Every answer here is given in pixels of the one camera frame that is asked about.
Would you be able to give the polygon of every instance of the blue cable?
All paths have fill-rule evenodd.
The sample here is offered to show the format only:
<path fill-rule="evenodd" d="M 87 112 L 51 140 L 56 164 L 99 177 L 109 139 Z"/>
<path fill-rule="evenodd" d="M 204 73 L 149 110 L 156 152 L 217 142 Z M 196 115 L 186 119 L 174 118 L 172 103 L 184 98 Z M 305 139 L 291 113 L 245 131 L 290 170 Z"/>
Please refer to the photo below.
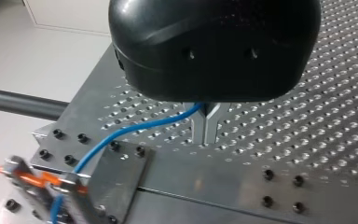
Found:
<path fill-rule="evenodd" d="M 80 173 L 81 170 L 87 165 L 87 163 L 98 153 L 100 152 L 106 145 L 108 145 L 110 142 L 112 142 L 114 139 L 120 137 L 123 134 L 135 132 L 142 129 L 150 129 L 153 127 L 174 123 L 176 121 L 179 121 L 181 119 L 185 119 L 193 115 L 195 112 L 197 112 L 201 107 L 203 106 L 202 103 L 194 104 L 193 107 L 191 107 L 186 112 L 177 115 L 175 117 L 167 118 L 167 119 L 158 119 L 158 120 L 152 120 L 141 124 L 135 124 L 120 130 L 115 131 L 114 133 L 111 133 L 106 138 L 104 138 L 103 141 L 101 141 L 97 146 L 95 146 L 91 151 L 89 151 L 86 156 L 83 157 L 83 159 L 77 164 L 75 167 L 74 172 Z M 57 196 L 54 200 L 53 205 L 51 206 L 50 210 L 50 218 L 52 224 L 57 224 L 57 215 L 60 212 L 62 205 L 62 195 L 60 194 Z"/>

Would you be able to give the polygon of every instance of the orange connector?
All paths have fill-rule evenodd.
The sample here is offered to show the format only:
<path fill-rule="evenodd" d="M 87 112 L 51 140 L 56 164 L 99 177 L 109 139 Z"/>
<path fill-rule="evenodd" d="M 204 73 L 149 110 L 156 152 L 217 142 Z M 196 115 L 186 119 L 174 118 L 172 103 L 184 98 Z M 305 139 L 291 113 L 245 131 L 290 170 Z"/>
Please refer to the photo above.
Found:
<path fill-rule="evenodd" d="M 2 173 L 3 173 L 3 167 L 0 166 L 0 174 Z M 55 186 L 59 186 L 61 184 L 61 180 L 56 175 L 52 175 L 51 173 L 48 172 L 43 172 L 42 176 L 40 177 L 26 174 L 23 172 L 16 172 L 16 175 L 18 175 L 21 180 L 27 182 L 28 184 L 34 185 L 39 188 L 44 188 L 47 182 Z M 81 186 L 77 191 L 79 193 L 87 193 L 88 188 L 85 186 Z"/>

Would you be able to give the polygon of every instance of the white wall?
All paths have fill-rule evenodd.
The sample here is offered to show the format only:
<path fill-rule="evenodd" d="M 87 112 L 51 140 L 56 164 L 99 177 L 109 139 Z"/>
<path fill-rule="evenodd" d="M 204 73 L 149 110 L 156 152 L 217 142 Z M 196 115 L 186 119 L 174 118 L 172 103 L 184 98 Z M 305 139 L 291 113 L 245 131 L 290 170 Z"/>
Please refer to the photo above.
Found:
<path fill-rule="evenodd" d="M 36 26 L 109 35 L 109 0 L 25 0 Z"/>

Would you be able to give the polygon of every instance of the gray floor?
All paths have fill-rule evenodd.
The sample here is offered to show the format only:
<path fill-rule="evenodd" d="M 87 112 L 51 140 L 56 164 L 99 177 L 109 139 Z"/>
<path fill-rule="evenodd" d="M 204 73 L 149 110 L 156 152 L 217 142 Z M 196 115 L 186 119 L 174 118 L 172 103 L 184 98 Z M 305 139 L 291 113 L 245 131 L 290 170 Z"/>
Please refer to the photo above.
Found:
<path fill-rule="evenodd" d="M 0 90 L 69 102 L 110 44 L 110 38 L 34 28 L 22 4 L 0 5 Z M 0 112 L 0 164 L 30 158 L 32 130 L 49 121 Z M 0 200 L 11 186 L 0 175 Z"/>

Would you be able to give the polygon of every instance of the cylindrical bar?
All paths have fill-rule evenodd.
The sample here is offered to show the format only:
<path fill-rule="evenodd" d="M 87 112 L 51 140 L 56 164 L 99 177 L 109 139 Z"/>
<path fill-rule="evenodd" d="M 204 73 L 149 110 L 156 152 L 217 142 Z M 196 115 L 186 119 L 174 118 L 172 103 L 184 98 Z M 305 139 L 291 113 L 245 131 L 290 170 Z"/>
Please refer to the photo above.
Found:
<path fill-rule="evenodd" d="M 57 120 L 69 104 L 62 101 L 0 91 L 0 110 L 39 119 Z"/>

